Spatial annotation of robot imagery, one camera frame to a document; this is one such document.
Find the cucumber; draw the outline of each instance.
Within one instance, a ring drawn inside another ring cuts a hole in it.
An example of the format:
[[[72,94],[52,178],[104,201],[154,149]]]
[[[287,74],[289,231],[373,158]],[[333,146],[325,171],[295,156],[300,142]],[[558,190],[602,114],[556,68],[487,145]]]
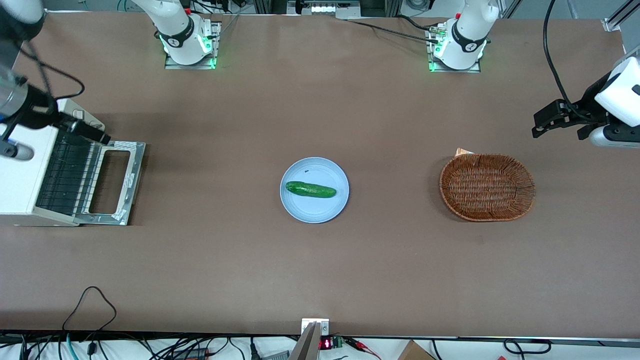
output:
[[[316,184],[307,184],[302,181],[289,181],[285,187],[296,195],[321,197],[323,199],[334,197],[336,192],[334,188]]]

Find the wire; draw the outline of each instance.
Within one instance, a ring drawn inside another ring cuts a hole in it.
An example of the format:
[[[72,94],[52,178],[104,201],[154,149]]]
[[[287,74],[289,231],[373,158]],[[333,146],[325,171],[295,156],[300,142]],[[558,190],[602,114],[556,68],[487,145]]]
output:
[[[378,354],[376,354],[375,352],[373,352],[371,349],[367,349],[367,350],[365,350],[365,352],[366,352],[367,354],[371,354],[371,355],[373,355],[373,356],[377,357],[377,358],[378,358],[378,360],[382,360],[382,358],[381,358]]]
[[[102,299],[107,303],[107,305],[109,305],[111,307],[111,309],[113,310],[113,316],[111,317],[111,319],[109,321],[107,321],[106,323],[104,323],[103,326],[100,326],[96,331],[94,332],[99,332],[101,330],[103,330],[105,328],[105,326],[111,324],[111,322],[113,320],[115,320],[116,316],[118,316],[118,311],[116,310],[116,307],[107,299],[106,296],[104,296],[104,293],[102,292],[102,290],[100,290],[99,287],[97,286],[89,286],[86,289],[84,289],[84,291],[82,292],[82,295],[80,295],[80,299],[78,300],[78,303],[76,304],[76,307],[74,308],[74,310],[69,314],[69,316],[67,316],[67,319],[65,320],[65,322],[62,323],[62,331],[67,331],[65,329],[65,325],[67,324],[67,322],[69,321],[69,319],[71,319],[71,316],[73,316],[76,311],[78,310],[78,308],[80,307],[80,303],[82,303],[82,299],[84,298],[84,295],[86,294],[87,291],[91,290],[91,289],[96,289],[99,293],[100,296],[102,296]]]
[[[46,62],[44,62],[44,61],[40,61],[40,59],[38,58],[38,56],[37,56],[37,55],[35,55],[35,53],[34,53],[33,51],[32,51],[32,53],[33,53],[34,55],[27,53],[25,50],[23,50],[23,48],[21,48],[21,47],[19,47],[19,46],[18,46],[18,50],[20,51],[20,54],[23,54],[23,55],[24,55],[24,56],[26,56],[27,58],[29,58],[29,59],[31,59],[31,60],[33,60],[33,61],[37,62],[37,64],[38,64],[38,66],[39,66],[39,67],[40,67],[40,66],[42,66],[42,67],[45,67],[45,68],[47,68],[47,69],[49,69],[49,70],[51,70],[51,71],[53,71],[53,72],[57,72],[58,74],[60,74],[60,75],[62,75],[62,76],[64,76],[64,77],[66,77],[66,78],[69,78],[69,79],[71,79],[71,80],[75,81],[78,85],[80,85],[80,90],[78,90],[77,92],[75,92],[75,93],[73,93],[73,94],[68,94],[68,95],[63,95],[63,96],[53,97],[53,99],[54,99],[54,100],[70,99],[70,98],[72,98],[72,97],[76,97],[76,96],[78,96],[78,95],[80,95],[80,94],[82,94],[82,93],[84,92],[84,90],[85,90],[84,83],[83,83],[82,81],[80,81],[80,79],[78,79],[77,77],[75,77],[75,76],[73,76],[73,75],[69,74],[68,72],[62,71],[62,70],[58,69],[57,67],[54,67],[54,66],[53,66],[53,65],[51,65],[51,64],[48,64],[48,63],[46,63]],[[53,96],[53,93],[51,92],[51,86],[48,84],[49,79],[47,78],[47,80],[45,81],[45,79],[43,78],[43,80],[42,80],[42,81],[45,83],[45,89],[47,90],[47,92],[48,92],[51,96]]]
[[[102,356],[104,356],[104,360],[109,360],[109,358],[107,357],[107,353],[105,353],[104,349],[102,348],[102,343],[100,342],[100,338],[98,338],[98,347],[100,348],[100,352],[102,352]]]
[[[33,47],[33,45],[31,44],[31,42],[29,40],[24,42],[27,47],[29,48],[29,51],[31,51],[31,54],[28,54],[25,50],[23,50],[23,48],[20,45],[15,44],[18,49],[20,50],[20,52],[22,54],[24,54],[25,56],[27,56],[29,59],[35,61],[38,64],[38,71],[40,71],[40,77],[42,78],[42,82],[44,83],[44,88],[47,91],[46,96],[47,96],[47,100],[49,101],[49,106],[47,108],[47,114],[52,114],[53,111],[55,110],[55,99],[53,98],[53,93],[51,92],[51,84],[49,82],[49,77],[47,77],[47,73],[44,70],[44,63],[42,61],[40,61],[40,57],[38,56],[38,53],[36,52],[36,49]]]
[[[549,64],[549,68],[551,69],[551,73],[554,75],[554,79],[556,81],[556,85],[558,86],[558,90],[560,90],[560,94],[564,102],[566,103],[566,107],[574,112],[579,118],[582,120],[587,120],[591,122],[591,119],[584,116],[583,114],[578,112],[578,109],[573,105],[571,101],[569,101],[569,97],[567,96],[564,87],[562,86],[562,82],[560,82],[560,77],[558,76],[558,71],[556,71],[556,67],[554,66],[554,62],[551,60],[551,55],[549,55],[549,47],[547,44],[547,28],[549,25],[549,17],[551,16],[551,10],[554,8],[554,4],[556,0],[551,0],[549,2],[549,8],[547,9],[547,14],[545,15],[545,21],[542,25],[542,48],[545,51],[545,57],[547,58],[547,63]]]
[[[231,346],[233,346],[234,348],[238,349],[238,351],[240,351],[240,354],[242,354],[242,360],[246,360],[246,359],[244,358],[244,352],[243,352],[242,350],[240,350],[240,348],[239,348],[239,347],[237,347],[237,346],[236,346],[236,344],[234,344],[234,342],[233,342],[233,341],[231,341],[231,338],[227,338],[227,339],[229,340],[229,343],[231,344]]]
[[[231,26],[234,22],[236,22],[238,20],[238,17],[240,17],[240,13],[245,11],[246,9],[240,9],[240,11],[238,11],[238,13],[236,14],[236,16],[234,16],[233,19],[231,19],[231,21],[225,26],[224,29],[222,29],[222,31],[220,31],[220,35],[218,35],[218,37],[221,37],[222,34],[225,33],[225,31],[229,28],[229,26]]]
[[[442,360],[442,358],[440,357],[440,353],[438,352],[438,346],[436,345],[436,339],[431,339],[431,343],[433,344],[433,352],[436,353],[436,357],[438,358],[438,360]]]
[[[511,350],[507,344],[514,344],[516,345],[516,348],[518,348],[518,350]],[[547,348],[545,350],[542,351],[524,351],[522,350],[522,347],[520,347],[520,344],[518,344],[517,341],[515,341],[514,339],[505,339],[502,342],[502,346],[504,347],[504,350],[507,350],[508,352],[514,354],[514,355],[520,355],[520,358],[522,360],[525,360],[524,355],[542,355],[542,354],[546,354],[547,352],[551,351],[551,341],[547,340],[546,342],[547,344]]]
[[[80,360],[78,359],[78,355],[76,355],[76,351],[74,350],[73,346],[71,346],[71,334],[67,333],[67,347],[69,348],[69,352],[71,353],[71,357],[74,358],[74,360]]]
[[[407,38],[413,38],[416,40],[421,40],[421,41],[426,41],[426,42],[432,42],[434,44],[436,44],[438,41],[435,39],[430,39],[430,38],[424,38],[424,37],[417,37],[415,35],[409,35],[409,34],[405,34],[405,33],[401,33],[399,31],[396,30],[389,30],[389,29],[385,29],[385,28],[381,28],[379,26],[376,25],[372,25],[372,24],[367,24],[364,22],[359,22],[359,21],[353,21],[353,20],[345,20],[347,22],[350,22],[352,24],[358,24],[358,25],[363,25],[363,26],[369,26],[370,28],[373,29],[378,29],[378,30],[382,30],[382,31],[386,31],[387,33],[391,33],[391,34],[395,34],[395,35],[399,35],[401,37],[407,37]]]
[[[195,4],[198,4],[198,5],[200,5],[200,6],[202,6],[202,8],[203,8],[204,10],[207,10],[209,13],[213,13],[210,9],[222,10],[222,11],[224,11],[224,12],[230,12],[230,11],[228,11],[228,10],[225,10],[225,9],[223,9],[223,8],[219,8],[219,7],[214,6],[214,5],[207,5],[207,4],[203,4],[203,3],[201,3],[201,2],[200,2],[200,1],[198,1],[198,0],[191,0],[191,2],[192,2],[192,3],[195,3]]]
[[[425,30],[425,31],[429,31],[431,26],[437,26],[438,23],[436,22],[435,24],[431,24],[431,25],[420,25],[417,22],[413,21],[412,18],[410,18],[409,16],[404,16],[402,14],[398,14],[396,15],[396,17],[399,17],[400,19],[404,19],[407,20],[411,25],[415,26],[416,28],[419,28],[420,30]]]
[[[36,355],[36,358],[34,360],[40,359],[40,355],[42,354],[44,349],[47,348],[47,345],[51,342],[52,339],[53,339],[53,335],[49,336],[49,339],[47,340],[46,343],[44,343],[44,346],[42,347],[42,349],[40,348],[40,345],[38,345],[38,355]]]

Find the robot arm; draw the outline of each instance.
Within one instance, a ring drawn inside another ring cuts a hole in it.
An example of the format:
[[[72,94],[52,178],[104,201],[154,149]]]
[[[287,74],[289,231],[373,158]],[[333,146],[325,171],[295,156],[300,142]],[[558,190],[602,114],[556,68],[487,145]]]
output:
[[[179,0],[131,0],[153,21],[164,51],[180,65],[192,65],[213,51],[211,20],[187,15]]]
[[[640,147],[640,47],[618,60],[573,106],[555,100],[538,111],[534,120],[534,138],[551,129],[581,124],[579,140],[589,138],[596,146]]]
[[[460,17],[442,25],[446,35],[433,56],[452,69],[469,69],[482,56],[486,36],[499,13],[496,0],[465,0]]]
[[[21,42],[35,37],[43,22],[44,8],[40,0],[0,0],[0,39],[19,46]],[[111,140],[110,136],[82,119],[58,111],[51,94],[28,84],[24,76],[3,66],[0,66],[0,125],[0,156],[18,160],[33,157],[30,148],[10,139],[18,125],[31,129],[54,126],[103,144]]]

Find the light blue plate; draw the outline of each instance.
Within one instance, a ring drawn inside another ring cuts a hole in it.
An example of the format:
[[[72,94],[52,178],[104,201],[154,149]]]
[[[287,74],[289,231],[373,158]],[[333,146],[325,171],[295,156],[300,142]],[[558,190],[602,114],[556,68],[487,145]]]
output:
[[[329,186],[336,190],[334,197],[320,199],[295,195],[285,185],[289,181]],[[342,169],[325,158],[306,158],[291,165],[280,182],[280,200],[291,214],[302,222],[319,224],[335,218],[349,199],[349,180]]]

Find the wicker basket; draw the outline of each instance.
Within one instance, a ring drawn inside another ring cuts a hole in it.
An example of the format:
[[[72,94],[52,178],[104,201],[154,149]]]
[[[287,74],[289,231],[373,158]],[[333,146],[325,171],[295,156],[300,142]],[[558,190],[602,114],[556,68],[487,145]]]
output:
[[[509,221],[529,212],[536,189],[531,174],[511,156],[470,153],[445,165],[440,193],[465,220]]]

